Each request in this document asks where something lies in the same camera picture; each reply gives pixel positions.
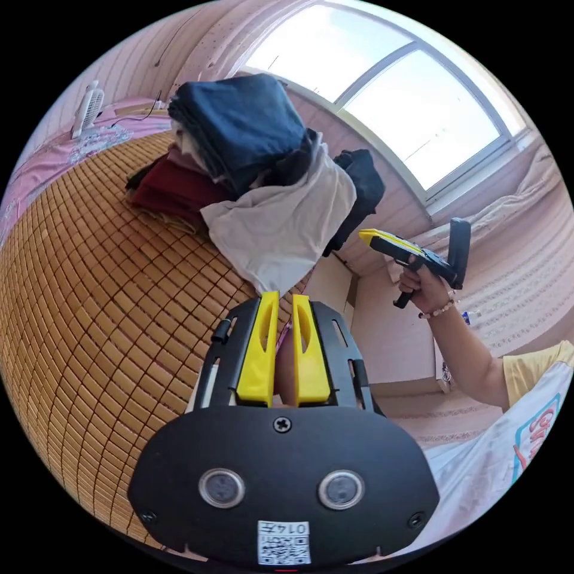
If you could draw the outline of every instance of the yellow trigger tool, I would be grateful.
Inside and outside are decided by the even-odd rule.
[[[447,261],[429,249],[422,249],[402,237],[378,229],[363,229],[359,231],[359,237],[375,251],[392,257],[399,265],[411,271],[418,271],[425,265],[431,273],[442,277],[452,289],[462,289],[471,248],[471,225],[468,221],[460,218],[450,220]],[[412,296],[412,292],[401,293],[393,304],[404,309]]]

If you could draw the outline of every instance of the dark red cloth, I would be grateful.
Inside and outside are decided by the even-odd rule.
[[[208,176],[162,158],[143,178],[130,201],[150,212],[196,221],[201,208],[228,199],[232,199],[230,192]]]

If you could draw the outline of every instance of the window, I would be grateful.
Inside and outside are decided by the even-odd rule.
[[[430,189],[499,137],[472,94],[416,50],[382,72],[345,109]]]
[[[248,66],[289,79],[334,102],[373,64],[410,42],[355,13],[311,6],[277,28]]]
[[[275,28],[246,62],[348,122],[423,203],[526,129],[502,86],[456,44],[359,0],[320,2]]]

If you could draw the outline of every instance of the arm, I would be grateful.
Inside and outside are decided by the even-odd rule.
[[[405,269],[399,284],[401,291],[414,291],[411,301],[423,312],[432,313],[449,301],[444,282],[425,266],[418,272]],[[508,409],[508,391],[502,359],[494,358],[468,328],[455,307],[432,317],[430,330],[445,363],[460,389],[476,401]]]

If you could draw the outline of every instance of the bottle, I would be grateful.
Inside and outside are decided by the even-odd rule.
[[[465,311],[464,313],[462,313],[462,318],[465,320],[465,323],[467,325],[474,325],[477,321],[478,318],[482,316],[482,313],[480,311]]]

